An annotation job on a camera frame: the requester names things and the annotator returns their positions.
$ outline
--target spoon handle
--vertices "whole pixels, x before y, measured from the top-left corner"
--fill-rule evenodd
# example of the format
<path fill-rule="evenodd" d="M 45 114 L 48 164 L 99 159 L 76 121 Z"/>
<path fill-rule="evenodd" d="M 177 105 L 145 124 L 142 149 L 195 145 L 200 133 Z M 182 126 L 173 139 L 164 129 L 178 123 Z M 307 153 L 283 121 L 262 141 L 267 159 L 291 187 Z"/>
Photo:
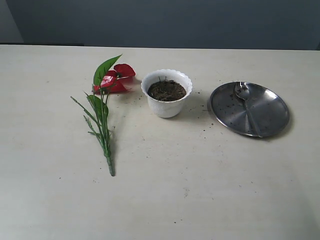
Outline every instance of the spoon handle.
<path fill-rule="evenodd" d="M 246 114 L 248 116 L 250 125 L 253 127 L 253 129 L 256 132 L 256 134 L 258 135 L 258 137 L 262 138 L 260 128 L 259 128 L 257 122 L 255 121 L 254 117 L 252 116 L 251 110 L 248 108 L 247 101 L 245 101 L 245 109 L 246 109 Z"/>

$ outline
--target table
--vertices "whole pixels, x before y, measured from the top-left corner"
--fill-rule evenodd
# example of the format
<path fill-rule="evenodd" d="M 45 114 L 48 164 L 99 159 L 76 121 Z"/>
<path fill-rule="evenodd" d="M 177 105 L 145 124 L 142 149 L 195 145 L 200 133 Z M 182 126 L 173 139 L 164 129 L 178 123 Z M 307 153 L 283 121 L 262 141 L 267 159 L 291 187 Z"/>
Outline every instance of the table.
<path fill-rule="evenodd" d="M 137 84 L 110 98 L 116 177 L 83 111 L 100 63 Z M 193 92 L 155 116 L 139 81 L 187 74 Z M 0 45 L 0 239 L 319 240 L 320 52 Z M 236 134 L 207 111 L 223 83 L 253 82 L 291 110 L 280 135 Z"/>

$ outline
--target red flower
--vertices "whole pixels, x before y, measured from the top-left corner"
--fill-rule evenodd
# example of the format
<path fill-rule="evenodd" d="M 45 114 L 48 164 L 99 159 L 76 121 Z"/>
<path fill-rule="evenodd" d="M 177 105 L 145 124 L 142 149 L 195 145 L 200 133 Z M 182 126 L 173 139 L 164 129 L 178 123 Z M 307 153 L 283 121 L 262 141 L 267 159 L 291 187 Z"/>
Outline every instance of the red flower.
<path fill-rule="evenodd" d="M 114 70 L 109 70 L 103 77 L 100 85 L 94 85 L 93 90 L 99 93 L 100 88 L 107 88 L 112 86 L 109 91 L 111 93 L 125 92 L 127 89 L 123 83 L 132 82 L 136 75 L 135 71 L 128 64 L 117 64 L 113 67 Z"/>

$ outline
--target metal plate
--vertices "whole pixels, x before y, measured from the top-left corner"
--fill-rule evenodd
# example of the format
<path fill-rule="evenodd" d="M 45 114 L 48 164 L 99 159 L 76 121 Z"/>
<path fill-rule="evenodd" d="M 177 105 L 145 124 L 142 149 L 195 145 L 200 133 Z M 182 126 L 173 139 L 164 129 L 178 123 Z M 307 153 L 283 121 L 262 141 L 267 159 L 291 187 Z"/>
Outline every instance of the metal plate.
<path fill-rule="evenodd" d="M 256 120 L 262 137 L 269 137 L 280 133 L 288 124 L 290 113 L 285 102 L 269 89 L 250 82 L 244 83 L 250 91 L 250 108 Z M 244 101 L 235 93 L 235 82 L 219 86 L 211 94 L 208 106 L 216 118 L 227 128 L 236 133 L 258 137 L 251 127 Z"/>

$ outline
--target spoon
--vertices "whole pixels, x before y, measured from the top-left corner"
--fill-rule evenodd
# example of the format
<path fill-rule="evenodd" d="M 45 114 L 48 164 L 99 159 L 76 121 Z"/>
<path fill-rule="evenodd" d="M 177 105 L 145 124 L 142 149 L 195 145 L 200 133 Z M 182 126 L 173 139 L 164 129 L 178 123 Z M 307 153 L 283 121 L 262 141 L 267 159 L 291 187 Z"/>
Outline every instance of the spoon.
<path fill-rule="evenodd" d="M 257 122 L 255 121 L 254 117 L 252 116 L 250 109 L 248 108 L 248 100 L 250 99 L 250 91 L 247 88 L 247 86 L 245 85 L 245 83 L 242 81 L 237 81 L 235 83 L 234 93 L 238 98 L 244 100 L 244 107 L 246 110 L 246 114 L 248 116 L 249 123 L 253 127 L 253 129 L 256 132 L 256 134 L 258 135 L 258 137 L 262 138 L 260 128 L 259 128 Z"/>

